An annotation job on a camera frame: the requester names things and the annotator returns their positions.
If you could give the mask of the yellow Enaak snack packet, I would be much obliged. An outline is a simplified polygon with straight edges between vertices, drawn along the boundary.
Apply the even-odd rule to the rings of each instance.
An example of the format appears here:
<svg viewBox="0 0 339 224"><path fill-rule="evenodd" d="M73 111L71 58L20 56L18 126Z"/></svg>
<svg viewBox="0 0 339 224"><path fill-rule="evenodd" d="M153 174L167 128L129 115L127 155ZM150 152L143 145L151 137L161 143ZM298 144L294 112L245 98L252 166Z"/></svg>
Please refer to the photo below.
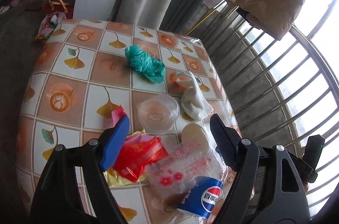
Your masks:
<svg viewBox="0 0 339 224"><path fill-rule="evenodd" d="M126 137L127 141L135 141L137 137L144 136L146 134L145 129L141 131L135 131L132 134L129 134ZM105 173L104 177L107 181L107 184L109 188L114 188L114 187L122 187L122 186L127 186L130 184L133 184L130 180L122 177L116 170L114 170L112 167L110 167Z"/></svg>

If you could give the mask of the Pepsi plastic bottle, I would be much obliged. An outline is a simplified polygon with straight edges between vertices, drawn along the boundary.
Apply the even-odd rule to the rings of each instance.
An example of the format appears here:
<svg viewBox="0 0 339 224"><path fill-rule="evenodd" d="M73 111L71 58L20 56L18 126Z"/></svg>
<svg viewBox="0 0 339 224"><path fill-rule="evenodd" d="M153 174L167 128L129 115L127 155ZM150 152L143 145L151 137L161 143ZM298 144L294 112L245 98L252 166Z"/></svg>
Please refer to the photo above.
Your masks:
<svg viewBox="0 0 339 224"><path fill-rule="evenodd" d="M177 206L180 213L191 215L201 221L208 219L221 193L223 183L208 176L195 178L195 186Z"/></svg>

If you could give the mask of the red plastic bag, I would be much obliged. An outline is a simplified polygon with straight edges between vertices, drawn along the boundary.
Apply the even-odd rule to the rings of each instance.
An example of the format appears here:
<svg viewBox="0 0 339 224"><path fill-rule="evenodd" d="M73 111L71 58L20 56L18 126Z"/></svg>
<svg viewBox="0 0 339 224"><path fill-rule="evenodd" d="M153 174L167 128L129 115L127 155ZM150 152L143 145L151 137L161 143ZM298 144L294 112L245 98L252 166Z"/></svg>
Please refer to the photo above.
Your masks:
<svg viewBox="0 0 339 224"><path fill-rule="evenodd" d="M135 183L147 165L154 164L168 156L160 137L138 134L128 138L118 154L113 170Z"/></svg>

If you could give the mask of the white paper cup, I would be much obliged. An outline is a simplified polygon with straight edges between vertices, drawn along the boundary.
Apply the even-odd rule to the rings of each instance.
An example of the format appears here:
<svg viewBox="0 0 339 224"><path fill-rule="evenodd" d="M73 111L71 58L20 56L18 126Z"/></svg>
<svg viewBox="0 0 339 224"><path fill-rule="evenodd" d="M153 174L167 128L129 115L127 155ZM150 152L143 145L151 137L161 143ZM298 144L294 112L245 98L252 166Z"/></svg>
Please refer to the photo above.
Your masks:
<svg viewBox="0 0 339 224"><path fill-rule="evenodd" d="M190 123L184 127L181 133L181 142L183 144L196 143L204 150L210 146L203 127L196 123Z"/></svg>

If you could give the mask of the clear red-printed plastic wrapper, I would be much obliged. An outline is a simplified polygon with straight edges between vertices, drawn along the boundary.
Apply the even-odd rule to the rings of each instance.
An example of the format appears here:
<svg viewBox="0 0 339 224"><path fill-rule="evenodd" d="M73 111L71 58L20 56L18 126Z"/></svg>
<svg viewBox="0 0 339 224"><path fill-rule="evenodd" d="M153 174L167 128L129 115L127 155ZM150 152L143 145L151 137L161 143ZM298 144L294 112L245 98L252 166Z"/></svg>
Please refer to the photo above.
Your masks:
<svg viewBox="0 0 339 224"><path fill-rule="evenodd" d="M179 144L168 156L145 168L149 184L162 199L187 193L201 176L222 180L227 171L209 142L196 138Z"/></svg>

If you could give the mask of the pink wrapper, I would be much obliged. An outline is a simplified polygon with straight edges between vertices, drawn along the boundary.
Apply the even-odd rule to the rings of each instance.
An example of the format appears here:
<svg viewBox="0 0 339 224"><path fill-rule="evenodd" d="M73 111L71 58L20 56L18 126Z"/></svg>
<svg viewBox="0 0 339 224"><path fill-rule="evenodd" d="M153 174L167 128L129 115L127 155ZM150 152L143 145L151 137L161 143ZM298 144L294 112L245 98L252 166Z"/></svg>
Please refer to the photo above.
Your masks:
<svg viewBox="0 0 339 224"><path fill-rule="evenodd" d="M108 129L115 127L118 121L125 115L127 115L127 113L121 105L117 109L112 110L110 119L106 121L105 128Z"/></svg>

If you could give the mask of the white plastic bag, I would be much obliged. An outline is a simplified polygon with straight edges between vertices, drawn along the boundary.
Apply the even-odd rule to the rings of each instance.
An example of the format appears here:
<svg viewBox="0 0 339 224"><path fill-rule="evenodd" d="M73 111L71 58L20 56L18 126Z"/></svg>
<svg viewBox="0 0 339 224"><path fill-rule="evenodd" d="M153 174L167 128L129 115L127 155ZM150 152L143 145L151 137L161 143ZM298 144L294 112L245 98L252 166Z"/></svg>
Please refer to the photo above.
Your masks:
<svg viewBox="0 0 339 224"><path fill-rule="evenodd" d="M213 107L203 96L194 74L190 71L176 71L172 74L173 83L184 88L181 107L196 121L204 120L213 112Z"/></svg>

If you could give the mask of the clear plastic cup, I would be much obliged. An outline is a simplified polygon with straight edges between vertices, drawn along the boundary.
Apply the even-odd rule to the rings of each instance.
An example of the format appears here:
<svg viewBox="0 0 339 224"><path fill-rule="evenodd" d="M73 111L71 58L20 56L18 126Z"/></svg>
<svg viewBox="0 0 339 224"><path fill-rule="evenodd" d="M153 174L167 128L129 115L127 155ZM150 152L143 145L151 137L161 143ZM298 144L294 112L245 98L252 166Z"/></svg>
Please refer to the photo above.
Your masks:
<svg viewBox="0 0 339 224"><path fill-rule="evenodd" d="M178 102L167 94L158 94L140 103L137 118L146 132L170 132L180 114Z"/></svg>

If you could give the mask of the green plastic bag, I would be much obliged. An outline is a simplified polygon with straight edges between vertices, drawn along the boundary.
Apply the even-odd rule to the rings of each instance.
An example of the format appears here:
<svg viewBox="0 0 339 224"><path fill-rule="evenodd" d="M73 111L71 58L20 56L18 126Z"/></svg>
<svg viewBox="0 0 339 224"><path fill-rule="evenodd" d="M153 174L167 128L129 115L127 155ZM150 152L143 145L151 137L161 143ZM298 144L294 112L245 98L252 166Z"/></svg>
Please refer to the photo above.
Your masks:
<svg viewBox="0 0 339 224"><path fill-rule="evenodd" d="M160 84L165 80L165 65L138 45L128 46L124 50L128 65L137 73L142 74L151 83Z"/></svg>

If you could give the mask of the metal balcony railing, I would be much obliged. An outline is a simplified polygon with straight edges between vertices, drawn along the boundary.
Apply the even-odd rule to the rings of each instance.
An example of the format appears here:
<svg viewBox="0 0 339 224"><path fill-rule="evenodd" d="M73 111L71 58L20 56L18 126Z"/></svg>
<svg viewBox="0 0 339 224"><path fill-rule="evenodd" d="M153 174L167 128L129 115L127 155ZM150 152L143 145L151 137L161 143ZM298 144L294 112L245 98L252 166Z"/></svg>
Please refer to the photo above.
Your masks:
<svg viewBox="0 0 339 224"><path fill-rule="evenodd" d="M227 6L208 15L200 34L244 136L297 156L313 136L324 138L306 194L311 215L338 185L338 0L322 14L317 5L312 0L281 40Z"/></svg>

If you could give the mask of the patterned plastic tablecloth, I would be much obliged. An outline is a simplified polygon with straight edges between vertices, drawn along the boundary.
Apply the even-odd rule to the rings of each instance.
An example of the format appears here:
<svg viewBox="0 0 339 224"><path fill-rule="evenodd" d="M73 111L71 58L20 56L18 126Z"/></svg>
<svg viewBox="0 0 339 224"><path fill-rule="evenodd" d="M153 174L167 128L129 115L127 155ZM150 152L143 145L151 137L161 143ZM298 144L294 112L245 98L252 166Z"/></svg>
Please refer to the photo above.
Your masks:
<svg viewBox="0 0 339 224"><path fill-rule="evenodd" d="M125 49L138 45L165 65L157 84L132 71ZM179 71L194 74L203 96L226 126L236 117L217 72L197 38L136 25L63 19L53 27L24 94L17 137L17 176L24 207L33 196L54 147L74 148L111 127L113 110L123 108L131 132L143 127L139 105L158 94L179 100Z"/></svg>

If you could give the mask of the colourful snack bag on floor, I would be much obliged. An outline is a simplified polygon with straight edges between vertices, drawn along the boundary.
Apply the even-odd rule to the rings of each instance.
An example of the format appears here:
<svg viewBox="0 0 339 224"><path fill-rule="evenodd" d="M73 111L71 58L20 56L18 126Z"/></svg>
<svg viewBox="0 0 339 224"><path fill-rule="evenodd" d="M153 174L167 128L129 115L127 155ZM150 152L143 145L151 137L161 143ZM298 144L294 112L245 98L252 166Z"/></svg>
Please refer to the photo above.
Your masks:
<svg viewBox="0 0 339 224"><path fill-rule="evenodd" d="M60 24L63 18L65 18L65 13L60 12L60 11L55 11L47 15L41 22L39 31L35 39L36 40L49 39L49 37L56 30L56 27Z"/></svg>

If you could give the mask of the red handbag on floor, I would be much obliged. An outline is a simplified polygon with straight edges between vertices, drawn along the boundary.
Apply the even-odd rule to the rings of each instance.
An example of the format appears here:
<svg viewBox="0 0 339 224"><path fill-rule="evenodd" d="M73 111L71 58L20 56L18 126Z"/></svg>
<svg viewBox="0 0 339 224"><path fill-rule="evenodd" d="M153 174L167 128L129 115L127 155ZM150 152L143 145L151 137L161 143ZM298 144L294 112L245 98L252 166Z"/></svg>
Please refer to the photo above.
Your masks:
<svg viewBox="0 0 339 224"><path fill-rule="evenodd" d="M45 0L44 13L50 15L54 12L65 14L67 19L73 19L75 0Z"/></svg>

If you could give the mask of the dark sliding door frame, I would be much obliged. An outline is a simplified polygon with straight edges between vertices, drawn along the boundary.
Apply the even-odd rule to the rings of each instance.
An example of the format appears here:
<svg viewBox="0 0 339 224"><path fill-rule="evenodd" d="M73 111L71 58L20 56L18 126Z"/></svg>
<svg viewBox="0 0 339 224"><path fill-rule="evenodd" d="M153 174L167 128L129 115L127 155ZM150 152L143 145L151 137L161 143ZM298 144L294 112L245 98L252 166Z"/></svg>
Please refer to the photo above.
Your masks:
<svg viewBox="0 0 339 224"><path fill-rule="evenodd" d="M186 24L202 2L203 0L171 0L160 30L182 34Z"/></svg>

